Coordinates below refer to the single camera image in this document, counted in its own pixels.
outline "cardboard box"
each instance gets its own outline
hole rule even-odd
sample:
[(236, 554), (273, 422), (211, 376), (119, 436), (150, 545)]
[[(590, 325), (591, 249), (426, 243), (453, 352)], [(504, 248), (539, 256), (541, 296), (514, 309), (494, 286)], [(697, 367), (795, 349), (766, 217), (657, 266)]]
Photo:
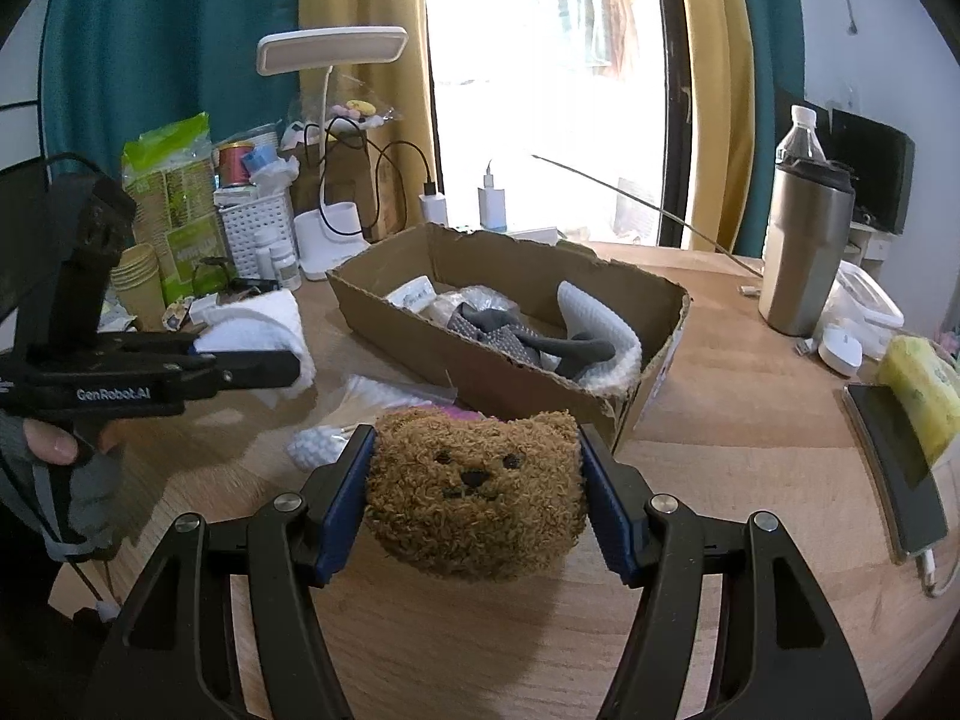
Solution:
[[(290, 199), (294, 214), (299, 215), (317, 207), (320, 196), (320, 145), (315, 143), (304, 148), (299, 143), (296, 148), (282, 151), (280, 156), (286, 159), (296, 156), (301, 168), (299, 176), (290, 187)], [(349, 146), (344, 143), (330, 143), (326, 150), (325, 203), (349, 201), (356, 203), (357, 214), (363, 227), (364, 238), (368, 242), (380, 241), (387, 232), (397, 229), (397, 172), (386, 160), (380, 162), (380, 199), (379, 217), (376, 207), (376, 151), (368, 147), (367, 135), (354, 138)]]
[[(469, 341), (383, 299), (427, 275), (438, 288), (483, 284), (520, 305), (536, 327), (565, 336), (557, 288), (569, 281), (616, 311), (643, 350), (640, 381), (623, 398), (603, 398), (572, 381)], [(490, 232), (459, 233), (423, 224), (380, 242), (329, 274), (352, 329), (427, 381), (454, 386), (472, 408), (502, 419), (569, 410), (592, 423), (611, 446), (640, 418), (656, 394), (680, 342), (690, 296), (636, 266), (605, 262), (592, 252), (516, 241)]]

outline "stack of paper cups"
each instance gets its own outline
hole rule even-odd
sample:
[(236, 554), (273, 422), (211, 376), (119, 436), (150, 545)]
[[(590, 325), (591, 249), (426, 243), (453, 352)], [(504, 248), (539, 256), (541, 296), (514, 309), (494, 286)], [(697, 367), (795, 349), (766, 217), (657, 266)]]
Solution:
[(140, 319), (144, 330), (162, 330), (166, 303), (160, 285), (160, 261), (150, 244), (128, 248), (110, 272), (110, 283), (128, 314)]

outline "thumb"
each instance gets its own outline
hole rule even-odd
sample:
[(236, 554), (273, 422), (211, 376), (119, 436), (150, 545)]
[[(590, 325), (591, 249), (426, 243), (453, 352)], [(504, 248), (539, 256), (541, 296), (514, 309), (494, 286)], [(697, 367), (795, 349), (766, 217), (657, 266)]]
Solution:
[(35, 419), (23, 420), (23, 435), (27, 446), (45, 463), (69, 466), (77, 459), (77, 440), (68, 432)]

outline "silver pivot bolt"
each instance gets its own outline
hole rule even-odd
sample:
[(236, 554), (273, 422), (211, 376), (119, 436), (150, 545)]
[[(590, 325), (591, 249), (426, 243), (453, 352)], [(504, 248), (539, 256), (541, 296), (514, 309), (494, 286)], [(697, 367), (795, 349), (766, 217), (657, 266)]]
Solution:
[(174, 520), (174, 527), (178, 533), (190, 533), (200, 527), (200, 517), (197, 514), (181, 514)]
[(677, 510), (677, 507), (680, 506), (673, 495), (667, 495), (666, 493), (654, 495), (650, 499), (650, 505), (661, 514), (673, 514), (673, 512)]
[(757, 528), (767, 533), (773, 533), (779, 527), (779, 519), (776, 519), (774, 514), (770, 514), (770, 512), (757, 512), (754, 514), (754, 522), (757, 524)]
[(296, 512), (304, 500), (296, 493), (280, 493), (274, 498), (274, 509), (277, 512)]

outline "white towel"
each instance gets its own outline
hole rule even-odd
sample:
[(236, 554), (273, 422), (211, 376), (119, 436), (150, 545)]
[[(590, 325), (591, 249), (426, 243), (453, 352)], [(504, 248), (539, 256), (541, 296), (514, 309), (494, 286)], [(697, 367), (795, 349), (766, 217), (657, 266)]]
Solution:
[(206, 310), (205, 320), (210, 329), (193, 344), (198, 352), (286, 349), (296, 355), (301, 364), (301, 375), (291, 386), (254, 391), (271, 408), (275, 408), (280, 400), (277, 394), (294, 398), (313, 385), (317, 367), (306, 346), (299, 308), (290, 290), (212, 306)]
[(637, 333), (619, 314), (568, 281), (560, 282), (557, 302), (568, 338), (587, 332), (592, 338), (609, 341), (616, 350), (611, 360), (590, 365), (577, 377), (577, 384), (594, 395), (625, 397), (627, 390), (640, 381), (643, 370)]

